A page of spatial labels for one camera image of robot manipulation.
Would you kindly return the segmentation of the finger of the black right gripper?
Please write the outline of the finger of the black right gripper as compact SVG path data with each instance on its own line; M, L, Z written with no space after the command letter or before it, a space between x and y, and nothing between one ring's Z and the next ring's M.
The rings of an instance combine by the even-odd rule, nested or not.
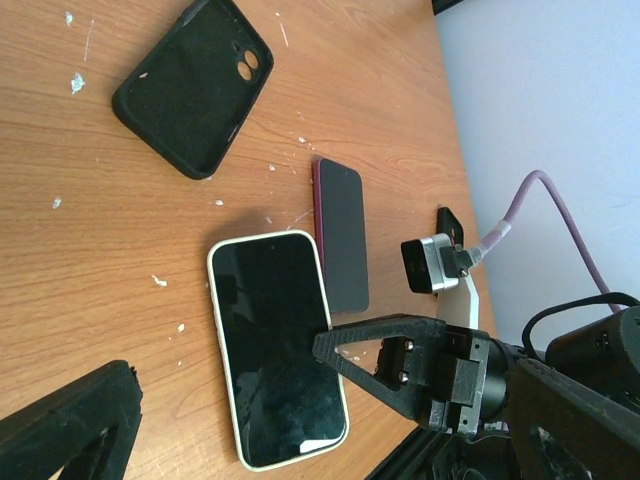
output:
M405 418L419 425L443 425L445 401L436 395L435 380L446 329L439 319L393 314L320 333L312 353ZM366 341L381 345L373 373L341 355L344 345Z

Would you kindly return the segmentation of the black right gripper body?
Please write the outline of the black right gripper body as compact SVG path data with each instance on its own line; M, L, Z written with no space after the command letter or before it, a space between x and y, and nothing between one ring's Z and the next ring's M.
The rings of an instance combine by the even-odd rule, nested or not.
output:
M482 435L506 422L509 348L485 332L447 326L426 388L425 427L452 435Z

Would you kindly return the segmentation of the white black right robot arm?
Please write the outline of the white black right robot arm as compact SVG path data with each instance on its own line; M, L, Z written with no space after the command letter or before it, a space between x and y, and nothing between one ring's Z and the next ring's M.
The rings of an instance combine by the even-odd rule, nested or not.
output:
M639 475L639 303L534 349L442 320L395 314L317 335L314 357L415 429L376 479L635 479Z

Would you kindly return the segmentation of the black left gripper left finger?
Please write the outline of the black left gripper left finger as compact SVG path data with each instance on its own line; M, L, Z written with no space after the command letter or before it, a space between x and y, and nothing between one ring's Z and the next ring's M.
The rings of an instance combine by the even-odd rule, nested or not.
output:
M142 420L134 367L111 361L1 420L3 479L122 479Z

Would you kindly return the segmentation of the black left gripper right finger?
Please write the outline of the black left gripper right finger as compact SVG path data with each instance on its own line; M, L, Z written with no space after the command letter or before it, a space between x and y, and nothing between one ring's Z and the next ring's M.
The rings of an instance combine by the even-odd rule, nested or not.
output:
M539 431L595 479L639 477L639 415L535 360L507 374L507 423L525 479L555 479Z

